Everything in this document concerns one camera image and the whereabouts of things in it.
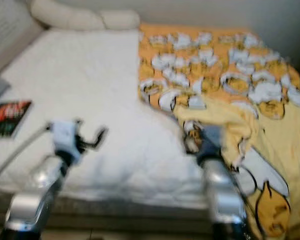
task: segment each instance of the white fabric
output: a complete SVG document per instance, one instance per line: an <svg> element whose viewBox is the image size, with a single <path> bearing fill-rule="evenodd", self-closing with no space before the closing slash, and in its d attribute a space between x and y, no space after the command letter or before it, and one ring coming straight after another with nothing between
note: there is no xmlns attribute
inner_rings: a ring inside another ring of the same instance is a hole
<svg viewBox="0 0 300 240"><path fill-rule="evenodd" d="M137 30L44 33L3 73L12 88L0 101L31 99L33 108L15 139L0 139L0 164L47 121L82 118L86 140L101 125L109 132L70 170L64 196L205 208L202 171L185 155L177 122L138 99L137 51ZM0 189L20 190L51 143L47 133L28 147Z"/></svg>
<svg viewBox="0 0 300 240"><path fill-rule="evenodd" d="M137 28L140 24L140 17L133 10L101 10L95 13L56 0L32 0L30 12L49 26L70 30L124 30Z"/></svg>

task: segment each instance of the white pillow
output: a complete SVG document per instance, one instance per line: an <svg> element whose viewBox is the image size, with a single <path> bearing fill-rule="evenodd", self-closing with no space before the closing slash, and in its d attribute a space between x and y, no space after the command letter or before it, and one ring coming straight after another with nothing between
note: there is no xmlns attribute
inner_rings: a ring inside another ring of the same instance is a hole
<svg viewBox="0 0 300 240"><path fill-rule="evenodd" d="M140 23L139 15L133 10L103 10L97 14L55 0L33 0L30 12L34 18L49 26L69 30L125 30L137 28Z"/></svg>

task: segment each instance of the wall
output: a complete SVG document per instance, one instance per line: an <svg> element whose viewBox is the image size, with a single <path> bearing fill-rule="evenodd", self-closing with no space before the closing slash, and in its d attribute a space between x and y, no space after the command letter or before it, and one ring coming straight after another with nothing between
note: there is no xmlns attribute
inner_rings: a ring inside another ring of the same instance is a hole
<svg viewBox="0 0 300 240"><path fill-rule="evenodd" d="M0 0L0 70L41 31L24 0Z"/></svg>
<svg viewBox="0 0 300 240"><path fill-rule="evenodd" d="M249 27L300 71L300 0L58 0L91 10L131 8L143 21Z"/></svg>

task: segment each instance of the cartoon character print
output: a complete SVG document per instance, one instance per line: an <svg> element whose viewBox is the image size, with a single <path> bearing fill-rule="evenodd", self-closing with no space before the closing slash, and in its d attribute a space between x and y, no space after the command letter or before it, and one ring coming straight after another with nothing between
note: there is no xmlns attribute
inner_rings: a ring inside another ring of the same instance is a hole
<svg viewBox="0 0 300 240"><path fill-rule="evenodd" d="M234 35L223 35L218 38L223 45L232 46L238 50L261 48L263 42L251 33L237 33Z"/></svg>
<svg viewBox="0 0 300 240"><path fill-rule="evenodd" d="M252 85L256 87L260 83L276 83L276 78L266 70L256 71L252 74Z"/></svg>
<svg viewBox="0 0 300 240"><path fill-rule="evenodd" d="M251 75L255 72L255 66L253 64L237 62L235 67L245 75Z"/></svg>
<svg viewBox="0 0 300 240"><path fill-rule="evenodd" d="M173 46L168 42L168 38L163 35L150 36L148 38L150 46L159 54L173 53Z"/></svg>
<svg viewBox="0 0 300 240"><path fill-rule="evenodd" d="M280 237L288 229L290 212L286 198L266 181L255 208L255 219L260 231L269 237Z"/></svg>
<svg viewBox="0 0 300 240"><path fill-rule="evenodd" d="M261 82L249 91L248 98L270 119L279 120L285 115L286 102L280 83Z"/></svg>
<svg viewBox="0 0 300 240"><path fill-rule="evenodd" d="M241 193L248 197L257 189L261 194L255 205L259 230L268 237L279 237L288 228L290 206L286 199L289 188L285 179L251 147L243 160L232 166Z"/></svg>
<svg viewBox="0 0 300 240"><path fill-rule="evenodd" d="M267 55L265 57L264 68L275 76L282 76L287 72L287 64L276 55Z"/></svg>
<svg viewBox="0 0 300 240"><path fill-rule="evenodd" d="M214 76L203 76L199 78L193 85L192 90L197 94L207 94L216 92L220 87L220 82Z"/></svg>
<svg viewBox="0 0 300 240"><path fill-rule="evenodd" d="M229 64L233 63L250 63L248 61L249 52L237 48L230 48L228 50Z"/></svg>
<svg viewBox="0 0 300 240"><path fill-rule="evenodd" d="M187 78L189 73L189 62L183 57L176 57L173 59L165 69L162 75L175 87L189 88L190 83Z"/></svg>
<svg viewBox="0 0 300 240"><path fill-rule="evenodd" d="M223 89L234 95L247 96L251 86L251 79L239 72L225 72L220 77Z"/></svg>
<svg viewBox="0 0 300 240"><path fill-rule="evenodd" d="M168 88L166 80L148 78L145 81L140 82L138 92L139 96L147 104L151 104L151 100L161 94Z"/></svg>
<svg viewBox="0 0 300 240"><path fill-rule="evenodd" d="M188 120L183 123L185 137L183 139L187 153L198 153L203 143L202 130L204 126L199 121Z"/></svg>
<svg viewBox="0 0 300 240"><path fill-rule="evenodd" d="M206 104L201 96L177 88L171 88L163 92L158 99L158 106L168 113L173 112L176 106L182 106L189 109L206 108Z"/></svg>
<svg viewBox="0 0 300 240"><path fill-rule="evenodd" d="M236 49L242 50L244 49L244 45L242 43L242 39L240 39L239 34L235 35L222 35L218 37L218 43L229 46L229 47L235 47Z"/></svg>
<svg viewBox="0 0 300 240"><path fill-rule="evenodd" d="M155 75L155 70L152 68L151 63L149 63L145 58L142 58L139 63L139 78L141 80L153 78Z"/></svg>
<svg viewBox="0 0 300 240"><path fill-rule="evenodd" d="M202 51L211 47L212 34L210 32L199 32L198 37L194 40L194 45Z"/></svg>
<svg viewBox="0 0 300 240"><path fill-rule="evenodd" d="M281 84L287 88L287 97L289 100L300 107L300 77L290 76L290 74L285 74L281 78Z"/></svg>
<svg viewBox="0 0 300 240"><path fill-rule="evenodd" d="M218 62L219 57L214 54L212 48L199 51L197 56L190 59L190 74L189 77L194 81L199 80L203 76L209 75L212 72L212 67Z"/></svg>
<svg viewBox="0 0 300 240"><path fill-rule="evenodd" d="M151 65L155 70L163 71L166 68L172 68L176 58L176 55L172 53L158 54L152 58Z"/></svg>
<svg viewBox="0 0 300 240"><path fill-rule="evenodd" d="M191 37L182 32L169 34L167 36L167 40L170 43L172 43L173 49L175 51L189 49L189 48L194 47Z"/></svg>

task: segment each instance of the cable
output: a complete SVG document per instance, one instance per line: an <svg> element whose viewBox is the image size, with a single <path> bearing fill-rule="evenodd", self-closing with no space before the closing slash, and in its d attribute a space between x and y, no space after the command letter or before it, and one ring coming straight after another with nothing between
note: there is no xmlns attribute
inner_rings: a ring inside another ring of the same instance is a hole
<svg viewBox="0 0 300 240"><path fill-rule="evenodd" d="M9 166L10 163L31 143L33 143L38 137L40 137L45 131L50 129L50 124L48 126L42 127L33 133L27 140L25 140L14 152L4 161L0 166L0 174Z"/></svg>

